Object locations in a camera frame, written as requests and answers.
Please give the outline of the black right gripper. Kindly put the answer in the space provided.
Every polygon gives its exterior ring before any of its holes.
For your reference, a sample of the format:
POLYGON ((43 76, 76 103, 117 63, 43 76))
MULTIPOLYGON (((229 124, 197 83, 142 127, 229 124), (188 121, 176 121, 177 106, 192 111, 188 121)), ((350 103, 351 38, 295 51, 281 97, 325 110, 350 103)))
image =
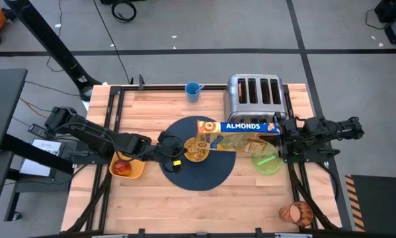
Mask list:
POLYGON ((299 118, 282 119, 280 112, 275 112, 273 122, 280 123, 282 132, 282 145, 278 146, 279 157, 285 155, 300 155, 303 152, 303 136, 297 126, 299 118))

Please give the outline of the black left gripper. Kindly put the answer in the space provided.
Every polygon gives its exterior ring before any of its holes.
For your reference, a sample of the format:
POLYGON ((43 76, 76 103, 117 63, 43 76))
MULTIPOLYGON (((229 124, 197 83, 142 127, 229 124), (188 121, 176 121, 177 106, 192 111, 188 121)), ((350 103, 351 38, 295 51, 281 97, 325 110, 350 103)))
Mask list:
POLYGON ((173 162, 181 155, 186 156, 188 149, 184 147, 183 141, 169 132, 161 132, 158 137, 156 156, 158 162, 173 162))

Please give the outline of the yellow blue patterned bowl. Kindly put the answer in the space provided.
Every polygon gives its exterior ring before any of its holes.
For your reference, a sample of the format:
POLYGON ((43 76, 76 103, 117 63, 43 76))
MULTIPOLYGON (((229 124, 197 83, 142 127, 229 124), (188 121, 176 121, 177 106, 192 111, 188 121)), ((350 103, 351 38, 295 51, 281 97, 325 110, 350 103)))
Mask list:
POLYGON ((187 152, 184 156, 192 162, 199 163, 205 160, 209 155, 208 149, 202 149, 195 144, 195 138, 190 138, 184 143, 187 152))

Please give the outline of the green glass plate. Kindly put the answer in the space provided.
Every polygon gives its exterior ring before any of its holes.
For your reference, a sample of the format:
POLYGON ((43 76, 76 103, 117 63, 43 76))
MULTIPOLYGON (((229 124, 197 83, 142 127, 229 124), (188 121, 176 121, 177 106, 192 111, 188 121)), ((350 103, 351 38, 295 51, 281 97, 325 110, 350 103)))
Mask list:
POLYGON ((282 158, 277 147, 267 145, 260 153, 251 155, 251 162, 261 174, 271 175, 280 169, 282 158))

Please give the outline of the honey oats cereal box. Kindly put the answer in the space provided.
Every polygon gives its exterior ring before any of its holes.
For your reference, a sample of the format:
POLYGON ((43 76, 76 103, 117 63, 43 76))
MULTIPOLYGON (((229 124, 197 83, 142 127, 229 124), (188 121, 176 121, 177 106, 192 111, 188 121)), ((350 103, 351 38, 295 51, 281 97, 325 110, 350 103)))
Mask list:
POLYGON ((218 151, 263 152, 280 141, 278 123, 197 121, 195 146, 218 151))

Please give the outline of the red yellow apple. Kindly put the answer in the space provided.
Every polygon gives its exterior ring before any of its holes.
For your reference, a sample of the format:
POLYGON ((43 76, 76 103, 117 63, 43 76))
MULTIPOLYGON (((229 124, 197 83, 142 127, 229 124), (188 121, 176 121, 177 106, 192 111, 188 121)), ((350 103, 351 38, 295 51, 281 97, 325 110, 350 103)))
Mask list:
POLYGON ((128 177, 131 174, 132 169, 129 162, 118 160, 113 164, 112 171, 115 175, 128 177))

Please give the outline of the dark blue round placemat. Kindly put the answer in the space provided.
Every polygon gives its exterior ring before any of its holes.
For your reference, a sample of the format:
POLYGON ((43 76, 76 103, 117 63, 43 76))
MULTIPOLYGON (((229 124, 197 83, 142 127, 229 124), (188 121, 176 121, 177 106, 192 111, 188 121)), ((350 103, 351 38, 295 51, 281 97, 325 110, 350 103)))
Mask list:
MULTIPOLYGON (((205 116, 189 116, 177 120, 167 128, 170 135, 174 135, 186 142, 197 134, 197 121, 211 122, 205 116)), ((230 175, 234 168, 236 153, 232 151, 210 151, 207 158, 201 162, 189 161, 184 155, 180 156, 180 171, 172 172, 171 165, 161 165, 163 174, 175 185, 186 190, 211 190, 230 175)))

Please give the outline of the silver four-slot toaster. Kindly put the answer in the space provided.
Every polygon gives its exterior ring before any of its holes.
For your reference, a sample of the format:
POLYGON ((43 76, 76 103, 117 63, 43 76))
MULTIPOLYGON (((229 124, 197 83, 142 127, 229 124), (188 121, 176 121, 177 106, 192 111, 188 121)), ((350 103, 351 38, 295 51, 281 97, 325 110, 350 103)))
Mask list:
POLYGON ((224 114, 228 122, 272 122, 275 112, 288 117, 282 80, 277 75, 235 74, 224 92, 224 114), (239 103, 237 84, 242 82, 243 103, 239 103))

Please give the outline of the blue plastic cup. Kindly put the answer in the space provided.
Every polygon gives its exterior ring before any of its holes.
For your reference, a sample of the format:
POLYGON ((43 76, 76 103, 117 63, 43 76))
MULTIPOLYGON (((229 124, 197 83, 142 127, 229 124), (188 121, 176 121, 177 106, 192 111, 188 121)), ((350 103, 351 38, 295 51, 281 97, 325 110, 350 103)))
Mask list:
POLYGON ((189 102, 197 102, 200 93, 195 93, 195 90, 200 86, 197 82, 189 82, 185 86, 185 93, 189 102))

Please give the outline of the black hazard striped mat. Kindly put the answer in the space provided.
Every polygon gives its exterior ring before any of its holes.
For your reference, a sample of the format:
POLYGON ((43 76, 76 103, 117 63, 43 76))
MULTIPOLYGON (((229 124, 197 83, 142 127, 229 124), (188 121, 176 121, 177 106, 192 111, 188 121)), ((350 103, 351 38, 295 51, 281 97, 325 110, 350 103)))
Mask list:
POLYGON ((396 235, 396 177, 344 177, 356 231, 396 235))

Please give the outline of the black power adapter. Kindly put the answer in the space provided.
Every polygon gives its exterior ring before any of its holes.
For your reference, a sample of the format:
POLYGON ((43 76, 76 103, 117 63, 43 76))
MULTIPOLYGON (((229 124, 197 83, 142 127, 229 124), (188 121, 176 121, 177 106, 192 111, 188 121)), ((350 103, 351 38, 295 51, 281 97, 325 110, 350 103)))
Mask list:
POLYGON ((47 130, 37 124, 32 124, 28 132, 34 134, 35 136, 42 138, 42 139, 51 139, 51 135, 47 132, 47 130))

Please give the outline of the white paper sheet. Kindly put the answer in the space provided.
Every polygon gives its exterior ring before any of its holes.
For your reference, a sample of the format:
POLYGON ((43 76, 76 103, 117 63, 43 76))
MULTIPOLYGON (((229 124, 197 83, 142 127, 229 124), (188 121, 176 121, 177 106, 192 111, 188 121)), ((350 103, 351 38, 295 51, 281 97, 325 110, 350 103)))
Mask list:
MULTIPOLYGON (((47 151, 53 155, 61 155, 63 148, 62 142, 48 141, 43 139, 33 139, 31 145, 41 150, 47 151)), ((46 167, 30 159, 23 159, 21 163, 20 173, 24 175, 34 175, 39 177, 51 177, 55 175, 55 171, 50 167, 46 167)))

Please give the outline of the black tower stand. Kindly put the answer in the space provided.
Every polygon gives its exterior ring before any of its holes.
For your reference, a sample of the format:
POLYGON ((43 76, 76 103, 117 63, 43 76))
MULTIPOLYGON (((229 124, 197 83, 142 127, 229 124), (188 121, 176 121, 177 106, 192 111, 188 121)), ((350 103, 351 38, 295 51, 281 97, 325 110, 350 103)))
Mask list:
POLYGON ((83 69, 29 0, 4 0, 4 2, 75 83, 80 98, 89 102, 93 87, 102 83, 83 69))

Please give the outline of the black aluminium table frame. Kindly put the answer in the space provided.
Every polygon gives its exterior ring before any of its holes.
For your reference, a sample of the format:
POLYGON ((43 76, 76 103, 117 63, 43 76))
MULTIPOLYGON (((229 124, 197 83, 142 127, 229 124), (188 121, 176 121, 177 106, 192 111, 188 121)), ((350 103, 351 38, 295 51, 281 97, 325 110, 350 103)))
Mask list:
MULTIPOLYGON (((196 103, 186 99, 182 85, 129 86, 123 97, 110 94, 109 86, 93 89, 87 119, 109 123, 122 132, 156 139, 173 122, 186 116, 222 120, 223 85, 208 85, 196 103)), ((240 154, 229 178, 219 187, 204 191, 183 190, 149 163, 140 178, 112 179, 108 197, 100 200, 92 227, 105 233, 254 233, 297 231, 279 218, 282 206, 294 200, 286 166, 273 175, 258 173, 251 160, 240 154)))

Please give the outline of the black desk base frame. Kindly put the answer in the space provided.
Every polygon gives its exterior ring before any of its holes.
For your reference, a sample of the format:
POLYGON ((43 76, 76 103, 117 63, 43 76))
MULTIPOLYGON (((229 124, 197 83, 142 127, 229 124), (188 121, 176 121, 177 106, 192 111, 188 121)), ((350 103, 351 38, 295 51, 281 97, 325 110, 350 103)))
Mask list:
MULTIPOLYGON (((4 136, 3 141, 1 142, 1 149, 3 151, 10 151, 15 155, 24 157, 40 165, 44 165, 68 175, 72 175, 74 171, 72 162, 34 147, 33 145, 9 134, 4 136)), ((21 175, 19 171, 9 169, 7 172, 7 178, 9 180, 13 180, 15 182, 15 186, 13 188, 13 193, 11 194, 4 221, 13 221, 21 218, 21 214, 16 211, 17 202, 20 196, 20 192, 17 191, 17 186, 18 184, 28 183, 29 176, 21 175)))

